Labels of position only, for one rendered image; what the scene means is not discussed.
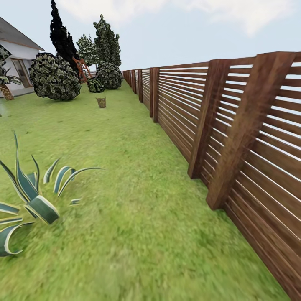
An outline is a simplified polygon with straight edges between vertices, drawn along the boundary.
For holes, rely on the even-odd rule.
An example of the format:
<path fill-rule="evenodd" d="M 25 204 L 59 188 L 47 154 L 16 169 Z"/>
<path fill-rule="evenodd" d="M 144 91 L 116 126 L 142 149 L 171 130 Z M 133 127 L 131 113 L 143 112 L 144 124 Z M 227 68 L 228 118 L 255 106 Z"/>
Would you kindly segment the wicker basket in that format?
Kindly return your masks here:
<path fill-rule="evenodd" d="M 106 98 L 105 97 L 97 98 L 97 101 L 98 101 L 99 107 L 106 107 Z"/>

